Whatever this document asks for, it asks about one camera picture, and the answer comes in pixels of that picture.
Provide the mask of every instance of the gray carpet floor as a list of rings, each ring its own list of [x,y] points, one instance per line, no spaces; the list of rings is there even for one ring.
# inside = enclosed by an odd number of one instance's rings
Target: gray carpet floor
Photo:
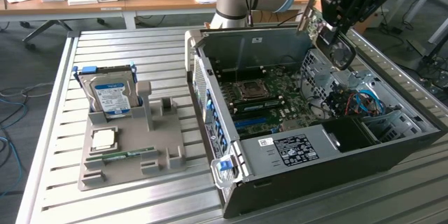
[[[398,24],[401,15],[406,11],[409,5],[410,3],[404,5],[402,10],[400,10],[398,15],[396,16],[396,21],[392,22],[390,25]],[[425,41],[430,34],[448,18],[446,13],[445,6],[428,2],[424,6],[424,10],[418,13],[412,22],[414,27],[413,31],[405,30],[400,37],[402,39],[414,39],[426,45]],[[158,25],[160,27],[202,25],[202,22],[209,22],[212,20],[212,16],[213,14],[168,15],[160,24],[161,16],[154,16],[150,19],[141,19],[141,21],[145,22],[148,26]],[[125,28],[124,20],[121,18],[106,18],[105,22],[105,26],[97,24],[94,19],[73,20],[66,23],[73,30],[108,30]],[[42,22],[30,22],[33,28],[41,23]],[[32,43],[36,44],[37,50],[28,51],[22,46],[21,39],[30,31],[30,29],[20,27],[18,22],[12,22],[8,29],[0,32],[0,90],[12,87],[28,87],[37,83],[50,82],[54,79],[66,32],[60,26],[53,26],[33,39]],[[380,49],[400,43],[396,38],[385,36],[377,29],[369,29],[365,32],[365,37]],[[442,48],[441,55],[446,54],[446,50],[448,46]],[[390,58],[414,56],[414,54],[416,52],[408,51],[406,45],[400,45],[386,51],[386,55],[390,56]],[[48,90],[49,88],[46,87],[36,90],[36,92],[46,92]],[[22,97],[14,97],[9,100],[20,102],[22,99]],[[49,97],[29,99],[26,104],[29,108],[26,116],[18,123],[6,129],[25,168],[24,177],[18,186],[13,189],[14,191],[24,190],[26,171],[32,164],[48,100]],[[0,120],[5,118],[16,108],[16,105],[0,102]],[[0,161],[4,160],[4,157],[5,152],[1,152]],[[0,168],[0,178],[0,191],[4,191],[17,179],[17,163],[13,157],[10,157],[5,166]],[[0,198],[0,223],[10,224],[14,222],[20,200],[20,194]]]

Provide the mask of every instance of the motherboard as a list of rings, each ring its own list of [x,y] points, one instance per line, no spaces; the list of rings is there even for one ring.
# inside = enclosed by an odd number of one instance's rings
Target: motherboard
[[[293,67],[222,72],[217,80],[240,139],[308,127],[317,120]]]

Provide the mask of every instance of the metal workbench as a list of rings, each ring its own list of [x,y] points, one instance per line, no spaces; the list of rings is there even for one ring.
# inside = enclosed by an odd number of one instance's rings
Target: metal workbench
[[[448,219],[448,137],[392,170],[230,220],[221,218],[184,67],[184,33],[198,27],[88,31],[66,39],[17,223],[436,223]],[[446,107],[354,32],[354,43],[418,102],[448,123]],[[88,102],[70,69],[133,61],[153,99],[178,104],[188,169],[78,191]],[[354,70],[361,68],[357,60]]]

